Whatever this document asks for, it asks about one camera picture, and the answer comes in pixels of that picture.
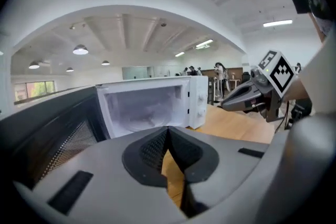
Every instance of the black cable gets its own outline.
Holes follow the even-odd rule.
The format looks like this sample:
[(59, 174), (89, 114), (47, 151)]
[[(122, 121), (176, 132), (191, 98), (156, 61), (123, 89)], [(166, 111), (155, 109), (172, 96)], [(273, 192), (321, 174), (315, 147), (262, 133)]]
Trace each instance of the black cable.
[(279, 130), (280, 126), (282, 125), (282, 123), (284, 122), (285, 118), (286, 118), (286, 121), (287, 121), (288, 109), (289, 109), (289, 102), (287, 102), (286, 114), (283, 117), (283, 119), (282, 119), (281, 123), (279, 124), (279, 126), (276, 128), (275, 133), (278, 132), (278, 130)]

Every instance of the microwave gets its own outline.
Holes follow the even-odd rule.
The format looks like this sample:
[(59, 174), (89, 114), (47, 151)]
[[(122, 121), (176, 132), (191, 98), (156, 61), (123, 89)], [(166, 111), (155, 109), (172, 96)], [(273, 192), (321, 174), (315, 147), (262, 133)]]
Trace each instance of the microwave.
[(168, 125), (196, 129), (205, 123), (208, 77), (126, 80), (97, 93), (110, 138)]

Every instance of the white ceiling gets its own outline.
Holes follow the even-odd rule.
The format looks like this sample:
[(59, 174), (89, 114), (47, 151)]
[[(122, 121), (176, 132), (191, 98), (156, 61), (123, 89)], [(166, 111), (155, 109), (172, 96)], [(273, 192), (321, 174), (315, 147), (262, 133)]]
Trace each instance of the white ceiling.
[[(263, 23), (273, 20), (293, 19), (292, 25), (281, 26), (281, 30), (313, 29), (307, 15), (296, 14), (291, 0), (212, 1), (233, 20), (245, 37), (277, 31), (279, 28), (263, 28)], [(165, 27), (161, 26), (162, 22), (166, 23)], [(69, 29), (71, 23), (75, 23), (76, 29)], [(173, 59), (180, 51), (209, 38), (207, 33), (155, 14), (93, 16), (59, 25), (30, 41), (13, 55), (12, 74), (65, 74), (65, 69), (70, 66), (86, 70), (99, 66), (103, 60), (109, 60), (115, 66), (135, 66), (137, 56)], [(89, 49), (90, 54), (85, 58), (72, 54), (78, 44)], [(50, 66), (29, 70), (28, 65), (33, 60), (50, 62)]]

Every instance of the table surface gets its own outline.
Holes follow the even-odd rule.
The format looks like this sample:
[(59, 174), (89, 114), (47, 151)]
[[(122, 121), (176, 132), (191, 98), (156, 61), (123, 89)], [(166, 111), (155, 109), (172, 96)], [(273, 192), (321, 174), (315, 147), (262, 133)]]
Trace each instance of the table surface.
[[(223, 138), (269, 144), (274, 135), (274, 126), (264, 119), (252, 119), (208, 105), (205, 124), (196, 131)], [(162, 174), (167, 177), (168, 195), (179, 207), (184, 176), (169, 151), (163, 159)]]

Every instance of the black slot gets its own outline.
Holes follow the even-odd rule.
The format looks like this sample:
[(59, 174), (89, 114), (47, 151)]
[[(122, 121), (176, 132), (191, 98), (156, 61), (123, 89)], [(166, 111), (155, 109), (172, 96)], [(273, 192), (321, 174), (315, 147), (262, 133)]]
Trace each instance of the black slot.
[(244, 147), (242, 147), (241, 149), (239, 149), (238, 152), (239, 153), (243, 153), (245, 155), (252, 156), (252, 157), (256, 157), (256, 158), (262, 158), (263, 155), (264, 155), (264, 152), (250, 150), (249, 148), (244, 148)]
[(48, 204), (67, 215), (87, 184), (93, 177), (92, 173), (78, 171), (48, 202)]

